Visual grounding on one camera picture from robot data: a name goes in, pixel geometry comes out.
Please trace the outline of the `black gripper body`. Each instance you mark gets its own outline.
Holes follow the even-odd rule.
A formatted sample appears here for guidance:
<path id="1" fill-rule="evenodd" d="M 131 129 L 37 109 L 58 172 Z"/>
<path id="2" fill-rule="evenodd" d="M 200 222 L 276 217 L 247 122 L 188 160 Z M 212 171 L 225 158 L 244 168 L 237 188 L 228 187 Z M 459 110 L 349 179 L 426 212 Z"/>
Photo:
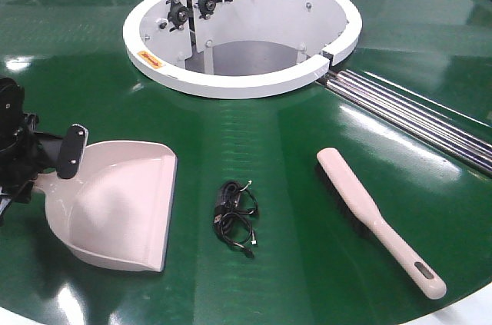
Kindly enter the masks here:
<path id="1" fill-rule="evenodd" d="M 24 114 L 12 134 L 1 136 L 2 194 L 12 201 L 28 203 L 34 180 L 54 168 L 63 137 L 37 131 L 38 115 Z"/>

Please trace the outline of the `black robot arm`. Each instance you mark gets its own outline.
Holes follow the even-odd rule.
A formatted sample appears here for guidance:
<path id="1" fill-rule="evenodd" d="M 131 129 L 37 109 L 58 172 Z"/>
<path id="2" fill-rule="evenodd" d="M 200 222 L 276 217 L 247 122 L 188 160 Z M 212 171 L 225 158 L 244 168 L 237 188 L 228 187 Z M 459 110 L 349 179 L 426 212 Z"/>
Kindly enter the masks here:
<path id="1" fill-rule="evenodd" d="M 22 106 L 25 90 L 11 78 L 1 79 L 1 187 L 14 202 L 31 200 L 33 180 L 56 166 L 63 138 L 36 131 L 38 115 Z"/>

